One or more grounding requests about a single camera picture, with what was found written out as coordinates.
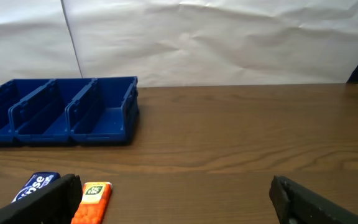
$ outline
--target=white paper sheet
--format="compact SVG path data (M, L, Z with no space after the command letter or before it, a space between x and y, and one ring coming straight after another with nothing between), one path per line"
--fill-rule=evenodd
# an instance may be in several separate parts
M0 0L0 84L81 77L59 0Z
M140 86L344 83L358 0L64 0L84 77Z

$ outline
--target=orange candy container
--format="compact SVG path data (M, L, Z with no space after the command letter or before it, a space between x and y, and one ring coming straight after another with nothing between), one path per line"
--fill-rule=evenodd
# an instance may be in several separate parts
M100 224L111 195L109 182L85 183L82 201L71 224Z

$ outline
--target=dark blue package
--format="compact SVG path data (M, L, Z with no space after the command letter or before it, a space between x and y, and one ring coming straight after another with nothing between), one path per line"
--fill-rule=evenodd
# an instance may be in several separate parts
M46 185L52 183L59 178L60 174L56 172L34 173L11 203L31 194L32 192L35 192L38 189L41 189L42 187L45 187Z

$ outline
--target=wood grain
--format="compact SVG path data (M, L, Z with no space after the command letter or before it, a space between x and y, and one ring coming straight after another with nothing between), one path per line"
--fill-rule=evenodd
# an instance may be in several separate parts
M114 196L119 205L109 208L105 223L276 223L267 189L274 174L285 172L313 180L317 190L358 212L358 184L350 188L352 178L358 181L357 86L140 88L138 101L130 146L0 147L0 184L15 187L4 186L0 207L32 173L53 170L110 180L117 188L123 183L128 195ZM241 190L250 193L233 204ZM147 196L139 198L142 192ZM222 202L210 205L215 195ZM233 209L223 209L225 203Z

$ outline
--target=blue plastic bin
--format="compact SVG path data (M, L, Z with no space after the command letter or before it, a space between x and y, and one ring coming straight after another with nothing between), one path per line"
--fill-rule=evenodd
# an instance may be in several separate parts
M26 143L67 142L66 107L90 78L54 79L9 109L14 136Z
M68 106L70 136L78 142L128 142L136 117L137 77L97 78Z
M8 109L49 79L11 80L0 86L0 142L13 142Z

